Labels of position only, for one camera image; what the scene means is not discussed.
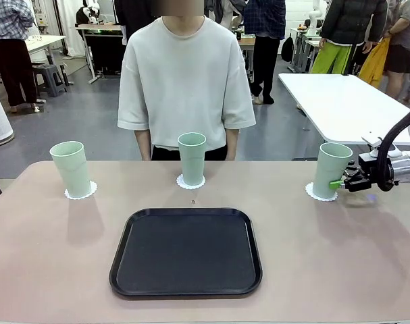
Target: dark trousers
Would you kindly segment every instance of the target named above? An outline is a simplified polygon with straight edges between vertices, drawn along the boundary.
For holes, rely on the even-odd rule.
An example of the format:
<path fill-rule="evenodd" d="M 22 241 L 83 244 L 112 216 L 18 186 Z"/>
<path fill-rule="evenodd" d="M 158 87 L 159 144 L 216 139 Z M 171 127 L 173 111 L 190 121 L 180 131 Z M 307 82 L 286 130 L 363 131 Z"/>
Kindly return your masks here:
<path fill-rule="evenodd" d="M 251 84 L 251 93 L 256 97 L 260 95 L 262 83 L 263 96 L 271 95 L 279 46 L 279 39 L 256 36 L 253 54 L 254 82 Z"/>
<path fill-rule="evenodd" d="M 0 40 L 0 72 L 8 94 L 10 106 L 25 103 L 36 103 L 36 86 L 28 48 L 24 40 Z"/>
<path fill-rule="evenodd" d="M 224 161 L 227 157 L 227 145 L 205 153 L 205 161 Z M 169 151 L 161 147 L 153 147 L 152 161 L 180 161 L 179 151 Z"/>

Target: neck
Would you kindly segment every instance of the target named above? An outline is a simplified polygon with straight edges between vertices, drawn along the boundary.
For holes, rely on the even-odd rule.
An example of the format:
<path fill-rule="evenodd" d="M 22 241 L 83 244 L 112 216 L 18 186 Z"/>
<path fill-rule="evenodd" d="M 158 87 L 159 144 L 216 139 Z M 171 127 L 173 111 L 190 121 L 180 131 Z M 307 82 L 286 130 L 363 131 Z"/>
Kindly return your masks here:
<path fill-rule="evenodd" d="M 178 36 L 191 36 L 202 27 L 204 21 L 204 16 L 163 17 L 163 23 L 168 30 Z"/>

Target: plastic tumbler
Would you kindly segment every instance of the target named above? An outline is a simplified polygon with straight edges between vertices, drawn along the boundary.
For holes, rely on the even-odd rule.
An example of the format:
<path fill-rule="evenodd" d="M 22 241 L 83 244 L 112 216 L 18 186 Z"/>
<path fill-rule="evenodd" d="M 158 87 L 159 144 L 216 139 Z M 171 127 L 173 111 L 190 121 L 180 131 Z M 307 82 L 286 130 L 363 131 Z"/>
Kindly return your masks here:
<path fill-rule="evenodd" d="M 72 198 L 80 198 L 91 192 L 82 143 L 71 141 L 56 144 L 50 149 L 50 154 Z"/>
<path fill-rule="evenodd" d="M 320 145 L 313 183 L 313 193 L 316 196 L 329 199 L 335 195 L 336 189 L 331 189 L 329 183 L 341 180 L 352 155 L 352 150 L 342 144 L 324 143 Z"/>
<path fill-rule="evenodd" d="M 205 167 L 206 136 L 200 133 L 185 133 L 178 138 L 184 183 L 197 186 L 203 181 Z"/>

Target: stool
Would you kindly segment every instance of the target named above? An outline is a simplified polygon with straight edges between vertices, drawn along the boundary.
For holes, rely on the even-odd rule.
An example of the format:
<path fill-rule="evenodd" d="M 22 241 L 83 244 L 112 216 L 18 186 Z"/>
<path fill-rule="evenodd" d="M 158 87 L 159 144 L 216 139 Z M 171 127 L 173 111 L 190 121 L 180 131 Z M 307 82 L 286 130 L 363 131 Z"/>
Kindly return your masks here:
<path fill-rule="evenodd" d="M 36 76 L 41 75 L 44 80 L 44 84 L 38 85 Z M 56 65 L 52 64 L 40 64 L 34 66 L 34 78 L 35 85 L 38 91 L 45 91 L 50 97 L 59 96 L 61 90 L 67 90 L 65 84 L 62 82 L 62 78 L 57 71 Z"/>

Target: white coaster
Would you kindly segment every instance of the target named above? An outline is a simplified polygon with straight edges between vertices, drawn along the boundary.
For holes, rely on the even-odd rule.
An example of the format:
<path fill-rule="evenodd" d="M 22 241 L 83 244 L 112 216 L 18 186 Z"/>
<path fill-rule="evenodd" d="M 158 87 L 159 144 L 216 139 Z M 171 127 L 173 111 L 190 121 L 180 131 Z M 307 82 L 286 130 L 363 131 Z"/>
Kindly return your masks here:
<path fill-rule="evenodd" d="M 197 184 L 196 186 L 190 186 L 189 184 L 186 184 L 184 182 L 184 176 L 182 174 L 176 178 L 176 183 L 179 185 L 179 187 L 184 188 L 184 189 L 189 189 L 189 190 L 200 188 L 201 186 L 205 184 L 205 182 L 206 182 L 205 177 L 203 177 L 203 180 L 200 184 Z"/>
<path fill-rule="evenodd" d="M 320 198 L 319 196 L 316 196 L 314 193 L 313 193 L 313 182 L 310 182 L 309 184 L 307 184 L 306 186 L 305 186 L 305 191 L 307 192 L 307 194 L 311 197 L 311 198 L 314 198 L 314 199 L 316 199 L 316 200 L 320 200 L 320 201 L 333 201 L 333 200 L 336 200 L 337 199 L 337 197 L 338 197 L 338 193 L 335 193 L 335 195 L 333 196 L 333 197 L 331 197 L 331 198 Z"/>
<path fill-rule="evenodd" d="M 73 198 L 68 193 L 68 190 L 65 189 L 65 197 L 67 197 L 68 199 L 72 199 L 72 200 L 85 199 L 85 198 L 88 198 L 89 196 L 92 196 L 97 191 L 97 188 L 98 188 L 98 185 L 95 182 L 91 181 L 91 192 L 89 192 L 86 196 L 79 197 L 79 198 Z"/>

